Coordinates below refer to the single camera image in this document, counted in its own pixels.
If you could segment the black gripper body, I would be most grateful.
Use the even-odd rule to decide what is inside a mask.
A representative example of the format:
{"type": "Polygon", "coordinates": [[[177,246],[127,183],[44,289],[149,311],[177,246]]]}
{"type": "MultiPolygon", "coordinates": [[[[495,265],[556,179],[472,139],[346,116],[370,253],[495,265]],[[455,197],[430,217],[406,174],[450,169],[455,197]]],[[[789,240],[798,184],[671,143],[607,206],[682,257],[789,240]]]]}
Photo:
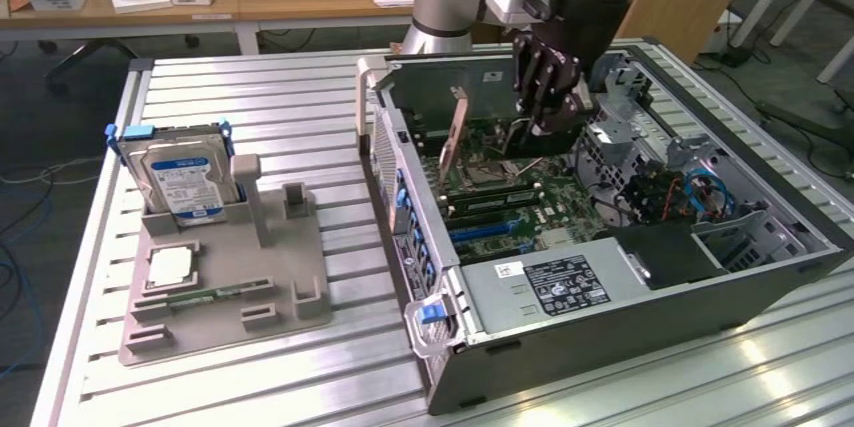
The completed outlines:
{"type": "Polygon", "coordinates": [[[556,0],[554,17],[532,26],[532,37],[590,71],[615,38],[631,2],[556,0]]]}

